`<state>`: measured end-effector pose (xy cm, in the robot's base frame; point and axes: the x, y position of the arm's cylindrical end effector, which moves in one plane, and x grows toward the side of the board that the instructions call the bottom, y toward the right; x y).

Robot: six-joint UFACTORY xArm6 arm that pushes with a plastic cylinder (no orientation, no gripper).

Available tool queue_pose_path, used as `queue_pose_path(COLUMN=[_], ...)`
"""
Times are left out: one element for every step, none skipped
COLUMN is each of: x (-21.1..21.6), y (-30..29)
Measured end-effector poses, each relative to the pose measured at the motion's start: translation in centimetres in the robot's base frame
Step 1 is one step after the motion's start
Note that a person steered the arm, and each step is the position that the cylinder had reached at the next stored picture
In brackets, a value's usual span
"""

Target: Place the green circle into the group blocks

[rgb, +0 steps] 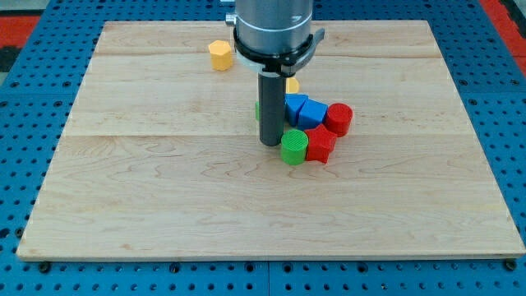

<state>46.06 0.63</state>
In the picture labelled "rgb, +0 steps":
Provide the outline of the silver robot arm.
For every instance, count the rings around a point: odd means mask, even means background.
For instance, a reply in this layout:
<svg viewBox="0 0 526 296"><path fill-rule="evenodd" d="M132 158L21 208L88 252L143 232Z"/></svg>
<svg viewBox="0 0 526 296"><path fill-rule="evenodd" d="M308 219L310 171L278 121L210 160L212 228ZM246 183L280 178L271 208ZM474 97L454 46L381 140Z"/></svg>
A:
<svg viewBox="0 0 526 296"><path fill-rule="evenodd" d="M312 9L312 0L237 0L225 23L254 52L290 53L307 41Z"/></svg>

